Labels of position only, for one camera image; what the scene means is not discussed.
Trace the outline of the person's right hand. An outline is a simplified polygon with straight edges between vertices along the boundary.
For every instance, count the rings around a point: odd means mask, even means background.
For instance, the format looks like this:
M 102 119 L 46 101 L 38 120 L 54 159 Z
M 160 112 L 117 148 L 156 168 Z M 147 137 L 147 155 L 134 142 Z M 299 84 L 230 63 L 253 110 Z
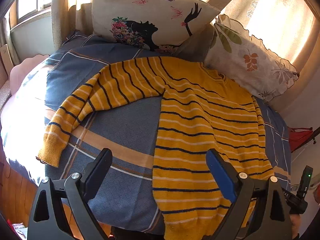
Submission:
M 299 228 L 301 225 L 301 216 L 298 214 L 291 214 L 291 229 L 292 229 L 292 239 L 299 239 Z

